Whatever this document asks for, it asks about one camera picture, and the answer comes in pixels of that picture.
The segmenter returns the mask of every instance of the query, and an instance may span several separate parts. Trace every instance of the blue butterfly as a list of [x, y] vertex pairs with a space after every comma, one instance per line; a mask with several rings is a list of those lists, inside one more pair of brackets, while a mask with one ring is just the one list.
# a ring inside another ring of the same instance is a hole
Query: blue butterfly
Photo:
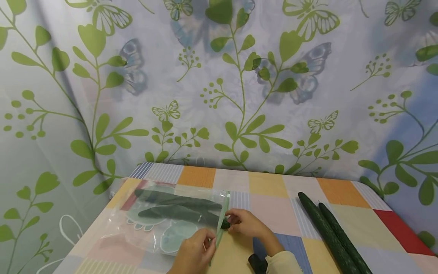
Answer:
[[126, 61], [126, 65], [118, 70], [125, 78], [123, 87], [132, 95], [138, 96], [146, 89], [146, 74], [141, 70], [145, 62], [138, 39], [129, 40], [119, 55]]
[[[305, 62], [309, 71], [302, 74], [296, 74], [291, 71], [284, 72], [278, 77], [278, 83], [281, 83], [284, 79], [288, 77], [292, 77], [298, 84], [298, 87], [289, 92], [289, 96], [292, 98], [293, 102], [298, 105], [300, 103], [304, 103], [305, 101], [312, 99], [313, 93], [318, 88], [318, 80], [316, 79], [316, 75], [320, 74], [325, 67], [325, 60], [332, 52], [332, 43], [327, 42], [323, 43], [319, 46], [316, 46], [309, 52], [307, 52], [297, 63]], [[270, 75], [275, 75], [275, 68], [269, 64], [267, 60], [262, 60], [259, 68], [266, 66], [269, 69]], [[258, 82], [261, 84], [266, 84], [266, 81], [263, 81], [258, 75]], [[263, 90], [263, 96], [266, 97], [268, 95], [269, 89], [265, 88]], [[284, 98], [284, 93], [271, 93], [268, 98], [268, 102], [280, 104]]]

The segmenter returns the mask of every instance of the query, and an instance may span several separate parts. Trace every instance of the right hand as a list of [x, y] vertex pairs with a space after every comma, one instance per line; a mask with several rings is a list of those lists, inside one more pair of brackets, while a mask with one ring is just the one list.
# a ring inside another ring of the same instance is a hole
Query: right hand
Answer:
[[231, 224], [228, 229], [230, 233], [240, 232], [245, 236], [256, 238], [272, 233], [262, 221], [248, 210], [233, 208], [225, 212], [225, 215], [230, 216], [228, 218], [228, 222]]

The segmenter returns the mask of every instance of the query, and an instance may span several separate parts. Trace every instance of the cucumber skin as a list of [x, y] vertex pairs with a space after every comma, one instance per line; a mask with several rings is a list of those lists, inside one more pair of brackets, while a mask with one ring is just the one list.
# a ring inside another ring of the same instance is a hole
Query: cucumber skin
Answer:
[[344, 249], [342, 243], [332, 230], [331, 226], [327, 223], [324, 216], [321, 214], [319, 208], [307, 197], [306, 194], [299, 192], [298, 198], [301, 201], [304, 209], [312, 220], [313, 224], [318, 229], [323, 240], [330, 249], [333, 257], [339, 265], [343, 274], [360, 274], [360, 271], [354, 264], [347, 251]]
[[347, 234], [345, 234], [345, 231], [342, 229], [341, 225], [338, 223], [331, 211], [323, 203], [319, 203], [318, 206], [321, 210], [322, 215], [324, 215], [325, 219], [328, 221], [333, 231], [338, 236], [338, 239], [341, 241], [345, 250], [350, 255], [357, 268], [359, 268], [360, 272], [362, 274], [373, 274], [367, 263], [363, 260], [362, 256], [354, 247], [353, 243], [350, 241]]

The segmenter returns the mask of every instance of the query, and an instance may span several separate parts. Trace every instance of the red square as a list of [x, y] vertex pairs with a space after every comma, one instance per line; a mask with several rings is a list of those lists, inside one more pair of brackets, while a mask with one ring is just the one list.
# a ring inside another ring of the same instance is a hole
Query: red square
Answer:
[[393, 211], [374, 210], [380, 220], [400, 242], [408, 253], [433, 256], [433, 252], [415, 235], [415, 233]]

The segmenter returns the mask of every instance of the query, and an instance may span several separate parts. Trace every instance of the black object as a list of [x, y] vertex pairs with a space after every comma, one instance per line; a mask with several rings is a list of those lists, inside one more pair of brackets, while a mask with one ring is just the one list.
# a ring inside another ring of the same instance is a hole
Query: black object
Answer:
[[257, 254], [252, 254], [249, 256], [248, 262], [255, 274], [266, 274], [266, 270], [268, 269], [268, 262], [266, 259], [261, 260]]

